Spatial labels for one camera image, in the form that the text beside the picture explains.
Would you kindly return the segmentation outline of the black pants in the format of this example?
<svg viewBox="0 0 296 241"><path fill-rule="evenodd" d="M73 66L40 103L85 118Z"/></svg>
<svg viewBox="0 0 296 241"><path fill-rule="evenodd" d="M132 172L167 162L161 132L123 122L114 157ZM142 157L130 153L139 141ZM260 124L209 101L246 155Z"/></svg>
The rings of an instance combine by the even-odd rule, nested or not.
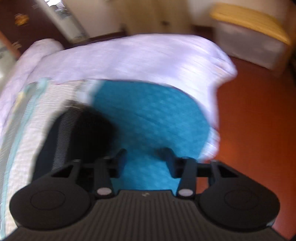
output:
<svg viewBox="0 0 296 241"><path fill-rule="evenodd" d="M115 126L93 108L68 108L51 125L35 159L32 181L67 162L85 164L107 156L115 139Z"/></svg>

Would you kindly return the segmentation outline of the patterned teal white bedspread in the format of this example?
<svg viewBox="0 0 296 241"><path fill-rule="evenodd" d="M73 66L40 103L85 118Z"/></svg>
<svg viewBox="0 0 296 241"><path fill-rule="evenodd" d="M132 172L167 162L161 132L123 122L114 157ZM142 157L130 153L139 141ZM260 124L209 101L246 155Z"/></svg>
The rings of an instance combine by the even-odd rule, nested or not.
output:
<svg viewBox="0 0 296 241"><path fill-rule="evenodd" d="M203 223L193 173L214 138L175 87L29 84L1 146L1 238L188 239Z"/></svg>

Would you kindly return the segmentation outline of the lavender floral duvet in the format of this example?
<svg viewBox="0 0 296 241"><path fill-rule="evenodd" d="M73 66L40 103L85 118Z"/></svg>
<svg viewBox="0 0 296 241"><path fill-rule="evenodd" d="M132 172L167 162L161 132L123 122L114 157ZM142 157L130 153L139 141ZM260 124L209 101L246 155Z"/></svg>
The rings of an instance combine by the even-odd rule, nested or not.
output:
<svg viewBox="0 0 296 241"><path fill-rule="evenodd" d="M214 42L194 35L140 34L64 49L53 39L34 42L9 72L1 91L1 128L18 93L49 78L147 81L176 87L200 104L208 122L218 126L215 91L237 70Z"/></svg>

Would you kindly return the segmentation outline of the white storage box yellow lid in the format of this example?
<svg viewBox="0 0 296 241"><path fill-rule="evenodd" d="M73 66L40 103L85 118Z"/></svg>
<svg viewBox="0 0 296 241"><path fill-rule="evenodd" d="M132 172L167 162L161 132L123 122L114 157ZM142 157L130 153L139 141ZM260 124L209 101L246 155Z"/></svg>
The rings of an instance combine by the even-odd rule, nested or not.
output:
<svg viewBox="0 0 296 241"><path fill-rule="evenodd" d="M269 70L292 43L276 18L254 9L215 3L210 17L215 42L225 53Z"/></svg>

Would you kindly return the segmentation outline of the dark brown wooden door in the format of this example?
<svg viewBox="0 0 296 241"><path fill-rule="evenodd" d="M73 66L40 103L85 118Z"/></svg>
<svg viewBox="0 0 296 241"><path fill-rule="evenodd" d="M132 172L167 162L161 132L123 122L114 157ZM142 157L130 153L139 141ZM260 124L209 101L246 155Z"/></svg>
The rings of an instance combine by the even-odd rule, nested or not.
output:
<svg viewBox="0 0 296 241"><path fill-rule="evenodd" d="M54 39L64 48L70 43L36 1L1 1L1 32L21 53L34 42Z"/></svg>

